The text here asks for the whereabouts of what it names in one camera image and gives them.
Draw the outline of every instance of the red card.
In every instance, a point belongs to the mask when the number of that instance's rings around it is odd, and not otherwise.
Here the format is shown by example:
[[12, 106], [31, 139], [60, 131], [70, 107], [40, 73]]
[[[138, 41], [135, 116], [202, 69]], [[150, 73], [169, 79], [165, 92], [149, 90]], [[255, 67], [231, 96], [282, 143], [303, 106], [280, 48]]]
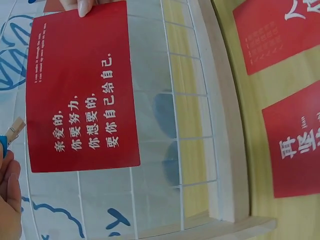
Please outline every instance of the red card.
[[34, 19], [26, 121], [35, 173], [140, 165], [125, 1]]
[[275, 198], [320, 193], [320, 80], [262, 110]]
[[320, 44], [320, 0], [246, 0], [233, 15], [248, 75]]

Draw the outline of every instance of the blue clip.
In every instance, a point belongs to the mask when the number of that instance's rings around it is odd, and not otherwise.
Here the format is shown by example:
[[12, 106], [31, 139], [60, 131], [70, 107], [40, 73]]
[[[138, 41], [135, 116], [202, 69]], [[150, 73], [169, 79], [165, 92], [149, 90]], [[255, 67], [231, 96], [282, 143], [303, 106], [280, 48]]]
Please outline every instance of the blue clip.
[[0, 143], [3, 146], [3, 158], [6, 157], [8, 151], [8, 138], [7, 136], [0, 136]]

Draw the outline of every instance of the white paper with blue drawings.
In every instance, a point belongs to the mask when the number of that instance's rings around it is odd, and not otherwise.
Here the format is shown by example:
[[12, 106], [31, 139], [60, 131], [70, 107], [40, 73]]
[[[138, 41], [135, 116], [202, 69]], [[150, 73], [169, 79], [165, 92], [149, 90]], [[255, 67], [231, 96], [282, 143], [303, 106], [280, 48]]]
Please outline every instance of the white paper with blue drawings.
[[[1, 134], [16, 117], [25, 119], [29, 37], [33, 18], [43, 15], [45, 4], [17, 0], [13, 7], [15, 1], [0, 2]], [[162, 9], [159, 0], [132, 3], [128, 1], [129, 35], [141, 167], [131, 173], [122, 168], [33, 174], [22, 132], [11, 150], [21, 164], [23, 240], [134, 237], [135, 230], [180, 223], [177, 136]], [[143, 10], [146, 4], [148, 11]]]

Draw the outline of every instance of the wooden surface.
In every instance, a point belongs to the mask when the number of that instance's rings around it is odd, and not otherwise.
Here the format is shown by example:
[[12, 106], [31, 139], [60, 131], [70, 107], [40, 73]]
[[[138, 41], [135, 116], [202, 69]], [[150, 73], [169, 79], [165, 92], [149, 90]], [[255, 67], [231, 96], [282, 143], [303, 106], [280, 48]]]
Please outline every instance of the wooden surface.
[[318, 240], [320, 195], [273, 197], [270, 153], [261, 110], [320, 80], [320, 46], [248, 76], [232, 13], [244, 0], [213, 1], [240, 100], [249, 165], [251, 213], [278, 219], [275, 231], [251, 240]]

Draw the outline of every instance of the hand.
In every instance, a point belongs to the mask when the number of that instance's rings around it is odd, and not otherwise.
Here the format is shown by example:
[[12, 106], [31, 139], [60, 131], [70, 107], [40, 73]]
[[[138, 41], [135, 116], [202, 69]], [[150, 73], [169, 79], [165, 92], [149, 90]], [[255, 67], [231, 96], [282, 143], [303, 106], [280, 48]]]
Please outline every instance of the hand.
[[19, 240], [21, 227], [20, 164], [12, 151], [3, 159], [0, 143], [0, 239]]
[[[99, 4], [106, 4], [117, 2], [119, 0], [98, 0]], [[87, 13], [90, 12], [92, 6], [96, 2], [95, 0], [60, 0], [64, 10], [69, 11], [73, 9], [78, 9], [79, 16], [83, 18]]]

